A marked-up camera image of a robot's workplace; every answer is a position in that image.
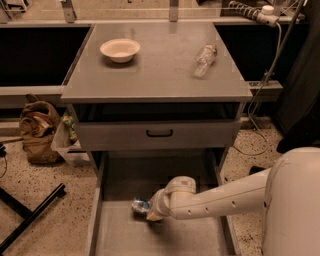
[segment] open drawer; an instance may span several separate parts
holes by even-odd
[[[84,150],[211,148],[233,145],[240,121],[78,123]]]
[[[134,197],[151,198],[171,178],[190,176],[197,192],[218,186],[207,151],[148,157],[104,154],[94,198],[85,255],[236,255],[223,218],[148,223],[131,210]]]

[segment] bag on floor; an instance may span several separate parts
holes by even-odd
[[[27,95],[19,121],[23,150],[32,164],[52,164],[62,161],[58,152],[51,149],[51,143],[60,124],[61,117],[50,103]]]

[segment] bottle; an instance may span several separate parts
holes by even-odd
[[[217,46],[214,43],[205,45],[192,60],[191,73],[193,77],[202,78],[217,56]]]

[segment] white robot body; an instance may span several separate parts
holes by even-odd
[[[196,219],[264,211],[264,256],[320,251],[320,149],[284,154],[271,169],[196,194],[195,182],[176,177],[151,199],[147,219]]]

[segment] white bowl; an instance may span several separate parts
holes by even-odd
[[[130,61],[139,50],[140,44],[131,39],[113,39],[105,42],[100,47],[103,55],[108,56],[117,63]]]

